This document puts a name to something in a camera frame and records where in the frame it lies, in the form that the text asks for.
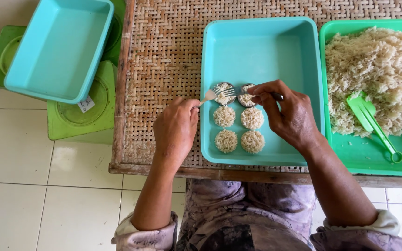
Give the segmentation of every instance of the table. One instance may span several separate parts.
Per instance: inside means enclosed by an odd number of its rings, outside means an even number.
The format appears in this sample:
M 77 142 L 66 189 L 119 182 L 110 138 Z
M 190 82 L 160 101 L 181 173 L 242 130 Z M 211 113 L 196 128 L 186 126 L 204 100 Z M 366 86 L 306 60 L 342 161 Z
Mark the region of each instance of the table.
M 127 0 L 116 83 L 110 173 L 147 175 L 152 124 L 176 96 L 199 99 L 204 27 L 213 20 L 307 16 L 330 20 L 402 18 L 402 0 Z M 307 167 L 210 163 L 192 151 L 176 177 L 310 185 Z M 402 177 L 355 175 L 365 187 L 402 188 Z

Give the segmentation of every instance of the white tile floor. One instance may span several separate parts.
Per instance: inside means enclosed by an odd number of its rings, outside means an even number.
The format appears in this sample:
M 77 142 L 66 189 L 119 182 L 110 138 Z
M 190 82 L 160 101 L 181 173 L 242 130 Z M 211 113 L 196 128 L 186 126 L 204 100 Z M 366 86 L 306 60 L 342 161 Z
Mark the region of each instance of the white tile floor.
M 44 102 L 0 90 L 0 250 L 115 250 L 146 177 L 108 173 L 111 146 L 50 141 Z M 182 218 L 185 179 L 173 183 Z M 402 220 L 402 189 L 364 188 Z M 313 229 L 325 215 L 318 204 Z

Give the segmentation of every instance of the rice mound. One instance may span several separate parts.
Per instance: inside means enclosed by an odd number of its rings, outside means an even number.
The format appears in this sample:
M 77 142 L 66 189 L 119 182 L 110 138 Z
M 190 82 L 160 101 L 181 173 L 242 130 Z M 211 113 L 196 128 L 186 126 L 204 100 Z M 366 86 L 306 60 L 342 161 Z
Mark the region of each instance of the rice mound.
M 227 103 L 229 103 L 231 100 L 233 100 L 234 98 L 235 98 L 235 96 L 230 96 L 230 97 L 226 97 L 224 94 L 223 94 L 223 91 L 224 90 L 226 90 L 226 89 L 229 89 L 229 88 L 231 88 L 231 87 L 233 87 L 233 86 L 231 86 L 231 85 L 229 85 L 228 83 L 220 83 L 219 85 L 218 85 L 218 87 L 219 87 L 219 89 L 221 90 L 221 93 L 220 94 L 218 94 L 218 96 L 214 99 L 218 104 L 220 104 L 220 105 L 222 105 L 222 106 L 225 106 L 225 105 L 227 105 Z
M 346 99 L 364 91 L 386 135 L 402 133 L 402 32 L 372 27 L 360 34 L 336 34 L 325 46 L 332 131 L 366 137 Z
M 241 136 L 241 147 L 249 153 L 258 153 L 265 146 L 265 138 L 259 131 L 247 131 Z
M 215 145 L 223 153 L 230 153 L 237 148 L 238 137 L 231 130 L 223 129 L 215 137 Z
M 221 127 L 229 127 L 235 121 L 235 111 L 232 107 L 220 106 L 214 112 L 214 122 Z
M 243 86 L 243 90 L 247 91 L 249 88 L 254 87 L 253 83 Z M 255 95 L 251 94 L 243 94 L 238 96 L 238 100 L 245 106 L 255 106 L 255 103 L 252 101 L 252 97 Z
M 265 122 L 262 111 L 255 107 L 246 108 L 240 117 L 243 126 L 252 130 L 259 129 Z

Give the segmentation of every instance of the person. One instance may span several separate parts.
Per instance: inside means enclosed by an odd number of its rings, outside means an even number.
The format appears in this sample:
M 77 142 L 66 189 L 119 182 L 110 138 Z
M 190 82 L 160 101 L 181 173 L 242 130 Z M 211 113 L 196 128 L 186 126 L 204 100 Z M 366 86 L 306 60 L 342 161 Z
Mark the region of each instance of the person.
M 198 100 L 177 97 L 153 124 L 156 151 L 134 212 L 117 227 L 117 250 L 402 251 L 399 221 L 377 210 L 316 127 L 307 95 L 282 81 L 248 89 L 271 130 L 305 158 L 312 186 L 187 179 L 179 240 L 172 181 L 197 133 Z M 283 95 L 278 108 L 269 94 Z M 310 236 L 315 194 L 326 215 Z

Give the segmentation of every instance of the paper label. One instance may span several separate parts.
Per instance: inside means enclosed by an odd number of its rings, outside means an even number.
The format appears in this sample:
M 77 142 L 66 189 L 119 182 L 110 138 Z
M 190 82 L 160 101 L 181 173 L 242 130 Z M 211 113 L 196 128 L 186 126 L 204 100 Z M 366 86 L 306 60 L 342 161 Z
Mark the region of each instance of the paper label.
M 79 103 L 77 103 L 77 105 L 80 107 L 80 110 L 83 113 L 85 113 L 86 111 L 91 109 L 96 104 L 94 103 L 94 101 L 92 101 L 91 97 L 88 95 L 88 97 L 85 100 L 80 101 Z

